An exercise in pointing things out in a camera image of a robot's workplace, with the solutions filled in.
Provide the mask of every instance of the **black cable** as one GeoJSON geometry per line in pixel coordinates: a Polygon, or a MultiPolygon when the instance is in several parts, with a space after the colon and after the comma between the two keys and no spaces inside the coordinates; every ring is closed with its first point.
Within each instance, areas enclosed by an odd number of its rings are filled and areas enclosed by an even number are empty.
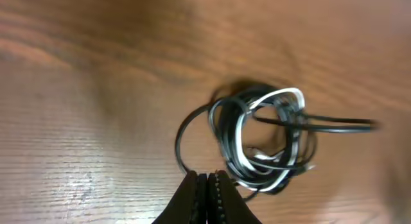
{"type": "Polygon", "coordinates": [[[254,192],[245,198],[246,201],[255,197],[260,190],[266,193],[277,194],[289,183],[292,177],[300,175],[308,168],[308,163],[315,155],[317,149],[317,137],[315,132],[353,133],[369,132],[376,128],[376,123],[368,119],[344,119],[305,114],[299,109],[297,102],[290,94],[280,94],[264,100],[255,109],[249,110],[249,105],[262,96],[277,90],[277,88],[265,84],[249,87],[239,93],[220,98],[210,105],[203,105],[196,109],[183,121],[175,140],[175,154],[177,163],[185,173],[189,168],[181,159],[180,144],[182,134],[188,124],[203,112],[208,112],[208,120],[211,129],[220,144],[221,153],[226,161],[228,172],[233,177],[236,185],[241,184],[254,192]],[[255,113],[263,107],[276,109],[278,119],[258,117],[255,113]],[[244,116],[243,126],[250,117],[256,121],[279,125],[284,127],[285,147],[278,153],[277,160],[261,160],[257,157],[247,157],[254,170],[245,167],[237,154],[236,127],[238,119],[244,116]],[[357,125],[312,125],[311,120],[327,121],[334,123],[351,123],[357,125]],[[302,131],[307,131],[304,151],[301,152],[300,141],[302,131]]]}

